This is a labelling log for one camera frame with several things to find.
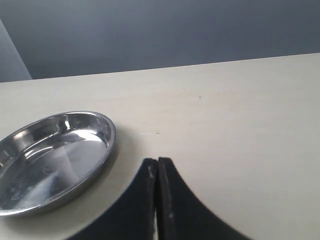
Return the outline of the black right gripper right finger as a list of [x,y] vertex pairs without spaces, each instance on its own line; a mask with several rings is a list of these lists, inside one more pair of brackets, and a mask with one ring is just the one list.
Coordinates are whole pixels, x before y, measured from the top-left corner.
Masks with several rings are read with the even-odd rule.
[[157,161],[157,232],[160,240],[247,240],[190,190],[170,158]]

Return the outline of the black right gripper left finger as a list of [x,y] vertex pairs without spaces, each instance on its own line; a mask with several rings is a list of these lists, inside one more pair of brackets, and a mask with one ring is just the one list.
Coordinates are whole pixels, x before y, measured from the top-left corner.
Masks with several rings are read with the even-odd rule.
[[70,240],[152,240],[157,161],[142,161],[124,193],[100,217]]

